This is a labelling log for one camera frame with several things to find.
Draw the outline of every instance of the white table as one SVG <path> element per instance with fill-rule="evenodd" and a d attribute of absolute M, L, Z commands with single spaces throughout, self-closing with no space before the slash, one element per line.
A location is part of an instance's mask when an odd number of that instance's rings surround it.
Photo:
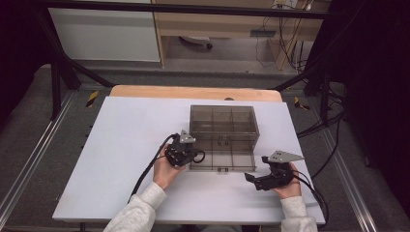
<path fill-rule="evenodd" d="M 109 221 L 123 209 L 132 189 L 162 142 L 189 131 L 190 106 L 251 105 L 260 137 L 254 154 L 255 176 L 269 174 L 262 156 L 275 150 L 302 155 L 285 103 L 107 97 L 53 218 L 72 222 Z M 303 160 L 294 162 L 308 177 Z M 139 192 L 152 182 L 153 170 Z M 324 223 L 322 211 L 303 186 L 307 212 Z M 167 190 L 156 223 L 276 224 L 283 219 L 279 198 L 257 191 L 244 173 L 183 172 Z"/>

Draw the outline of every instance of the white sleeve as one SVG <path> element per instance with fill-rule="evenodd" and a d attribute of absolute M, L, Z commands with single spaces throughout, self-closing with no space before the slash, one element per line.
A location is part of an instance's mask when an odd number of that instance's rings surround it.
<path fill-rule="evenodd" d="M 309 217 L 302 196 L 294 196 L 280 200 L 284 212 L 281 231 L 310 232 L 317 231 L 316 219 Z"/>
<path fill-rule="evenodd" d="M 103 232 L 149 232 L 156 213 L 166 194 L 156 183 L 146 188 L 141 195 L 133 195 L 130 203 L 113 218 Z"/>

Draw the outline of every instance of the clear plastic box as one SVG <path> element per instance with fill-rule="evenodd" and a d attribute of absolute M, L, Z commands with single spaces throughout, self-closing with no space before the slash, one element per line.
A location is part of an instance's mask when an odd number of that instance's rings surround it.
<path fill-rule="evenodd" d="M 192 170 L 254 171 L 253 149 L 259 130 L 252 106 L 192 105 L 190 135 L 193 147 L 206 153 Z"/>

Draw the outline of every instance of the human hand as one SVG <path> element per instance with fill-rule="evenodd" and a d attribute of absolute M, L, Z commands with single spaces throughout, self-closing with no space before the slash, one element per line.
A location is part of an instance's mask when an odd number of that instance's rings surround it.
<path fill-rule="evenodd" d="M 165 149 L 168 144 L 163 146 L 160 156 L 154 163 L 154 182 L 162 189 L 166 190 L 172 182 L 174 182 L 177 175 L 185 169 L 185 166 L 174 167 L 169 164 L 168 159 L 165 157 Z"/>
<path fill-rule="evenodd" d="M 290 168 L 295 171 L 293 173 L 299 177 L 299 173 L 297 172 L 298 169 L 296 168 L 296 166 L 292 162 L 289 162 L 289 164 Z M 293 178 L 289 185 L 282 188 L 272 188 L 272 191 L 276 192 L 280 199 L 302 195 L 301 183 L 296 178 Z"/>

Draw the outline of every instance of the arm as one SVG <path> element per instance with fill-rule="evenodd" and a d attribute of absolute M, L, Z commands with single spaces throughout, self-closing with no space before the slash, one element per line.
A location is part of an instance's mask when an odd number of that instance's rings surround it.
<path fill-rule="evenodd" d="M 177 175 L 185 169 L 172 167 L 168 160 L 161 158 L 167 144 L 160 152 L 160 158 L 154 164 L 154 182 L 140 195 L 133 195 L 130 203 L 113 218 L 104 232 L 151 231 L 156 217 L 156 209 L 166 198 L 165 190 L 172 184 Z"/>
<path fill-rule="evenodd" d="M 293 170 L 297 171 L 293 163 L 290 163 L 290 165 Z M 293 178 L 287 187 L 274 188 L 273 191 L 280 197 L 284 212 L 281 231 L 317 231 L 315 218 L 308 216 L 299 180 Z"/>

